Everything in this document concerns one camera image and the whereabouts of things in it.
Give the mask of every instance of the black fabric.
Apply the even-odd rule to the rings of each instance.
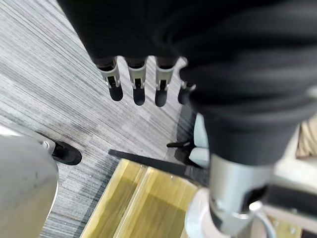
[[[183,56],[212,152],[249,164],[281,158],[317,110],[314,0],[58,0],[95,64]]]
[[[272,185],[266,203],[286,211],[296,209],[303,216],[317,217],[317,196],[313,193]]]

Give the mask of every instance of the white plastic part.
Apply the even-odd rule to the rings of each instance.
[[[208,148],[208,138],[205,129],[204,117],[197,114],[194,126],[194,143],[197,147]]]
[[[210,157],[209,150],[207,148],[194,148],[190,152],[189,159],[204,169],[209,168]]]
[[[209,189],[201,188],[190,203],[185,216],[185,230],[190,238],[230,238],[214,226],[209,211]]]

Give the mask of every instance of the robotic finger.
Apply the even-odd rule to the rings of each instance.
[[[123,92],[116,57],[108,58],[103,65],[97,67],[109,88],[111,98],[114,101],[120,101],[123,98]]]

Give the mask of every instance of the floor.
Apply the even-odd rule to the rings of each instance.
[[[1,1],[0,121],[65,141],[83,155],[77,166],[58,164],[59,194],[41,238],[80,237],[118,164],[109,149],[177,162],[166,143],[190,138],[193,112],[177,102],[178,71],[166,105],[157,108],[149,58],[146,102],[139,107],[122,58],[118,65],[124,97],[114,102],[55,1]]]

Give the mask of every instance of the robotic hand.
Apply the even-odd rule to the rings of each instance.
[[[205,119],[212,220],[228,235],[245,227],[296,126],[317,109],[317,2],[58,2],[115,101],[123,96],[116,56],[126,58],[137,105],[146,57],[157,57],[157,106],[177,58],[187,59],[179,101],[192,91]]]

